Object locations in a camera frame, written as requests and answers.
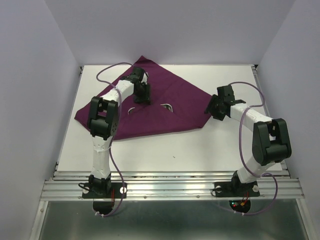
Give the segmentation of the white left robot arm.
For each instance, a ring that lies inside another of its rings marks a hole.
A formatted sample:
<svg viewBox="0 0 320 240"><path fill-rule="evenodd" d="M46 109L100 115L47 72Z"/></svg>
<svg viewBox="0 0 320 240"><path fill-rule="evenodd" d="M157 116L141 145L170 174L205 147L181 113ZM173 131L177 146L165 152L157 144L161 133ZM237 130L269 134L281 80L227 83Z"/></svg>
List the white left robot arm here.
<svg viewBox="0 0 320 240"><path fill-rule="evenodd" d="M111 90L102 96L91 99L87 127L93 142L93 165L90 176L98 181L94 191L100 197L111 193L111 184L107 181L111 174L110 148L113 137L119 127L123 101L133 96L136 104L151 103L151 87L148 74L144 69L134 66L128 76L123 76L117 84L109 84Z"/></svg>

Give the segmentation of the purple cloth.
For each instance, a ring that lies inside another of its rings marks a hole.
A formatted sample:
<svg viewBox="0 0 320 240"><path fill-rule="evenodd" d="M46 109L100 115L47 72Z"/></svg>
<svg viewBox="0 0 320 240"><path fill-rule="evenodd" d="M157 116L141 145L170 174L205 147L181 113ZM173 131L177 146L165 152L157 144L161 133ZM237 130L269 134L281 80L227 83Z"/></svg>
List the purple cloth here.
<svg viewBox="0 0 320 240"><path fill-rule="evenodd" d="M132 95L127 97L115 140L191 131L206 124L208 93L144 56L134 65L149 75L151 104L137 104Z"/></svg>

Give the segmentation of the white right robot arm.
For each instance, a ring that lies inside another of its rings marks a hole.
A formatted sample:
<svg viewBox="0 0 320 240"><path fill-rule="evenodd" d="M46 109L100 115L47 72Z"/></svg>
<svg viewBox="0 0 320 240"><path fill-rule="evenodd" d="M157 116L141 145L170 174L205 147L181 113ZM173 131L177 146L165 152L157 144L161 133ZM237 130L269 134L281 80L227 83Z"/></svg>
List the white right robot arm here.
<svg viewBox="0 0 320 240"><path fill-rule="evenodd" d="M219 121L225 117L239 122L238 145L243 167L235 172L237 179L230 182L231 192L242 195L248 190L248 184L256 181L267 170L288 159L292 147L287 122L282 118L271 118L256 111L260 105L248 105L242 99L236 99L232 85L220 86L217 94L212 95L206 114ZM242 150L243 126L252 132L252 156L245 161Z"/></svg>

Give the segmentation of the steel tray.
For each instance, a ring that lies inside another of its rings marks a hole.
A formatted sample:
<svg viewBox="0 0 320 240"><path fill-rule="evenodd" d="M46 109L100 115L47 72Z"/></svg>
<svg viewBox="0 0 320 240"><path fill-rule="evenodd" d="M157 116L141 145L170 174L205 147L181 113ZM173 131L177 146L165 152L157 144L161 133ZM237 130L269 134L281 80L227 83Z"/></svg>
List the steel tray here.
<svg viewBox="0 0 320 240"><path fill-rule="evenodd" d="M163 108L167 109L170 112L174 112L173 107L171 104L169 103L162 103L160 104ZM136 107L131 107L128 109L127 114L129 115L130 113L132 113L134 110L136 110Z"/></svg>

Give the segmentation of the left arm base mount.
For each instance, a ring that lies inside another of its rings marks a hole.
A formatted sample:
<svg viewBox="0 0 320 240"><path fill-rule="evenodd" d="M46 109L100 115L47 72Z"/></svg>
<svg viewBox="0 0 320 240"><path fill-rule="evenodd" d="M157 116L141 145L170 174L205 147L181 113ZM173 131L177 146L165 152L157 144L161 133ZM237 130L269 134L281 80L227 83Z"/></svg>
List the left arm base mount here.
<svg viewBox="0 0 320 240"><path fill-rule="evenodd" d="M88 182L80 182L82 198L92 200L92 208L96 216L110 217L119 209L122 201L127 197L127 183L114 182L109 175L107 178L89 176Z"/></svg>

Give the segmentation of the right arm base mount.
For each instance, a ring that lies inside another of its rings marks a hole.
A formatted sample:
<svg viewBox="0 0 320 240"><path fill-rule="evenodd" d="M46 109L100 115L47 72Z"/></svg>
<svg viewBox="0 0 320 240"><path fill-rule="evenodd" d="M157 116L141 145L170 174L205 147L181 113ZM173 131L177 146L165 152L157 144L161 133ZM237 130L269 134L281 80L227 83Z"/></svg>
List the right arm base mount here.
<svg viewBox="0 0 320 240"><path fill-rule="evenodd" d="M236 213L247 214L251 209L250 197L259 197L257 181L241 183L238 173L234 172L230 181L216 181L210 194L217 198L230 198L229 205Z"/></svg>

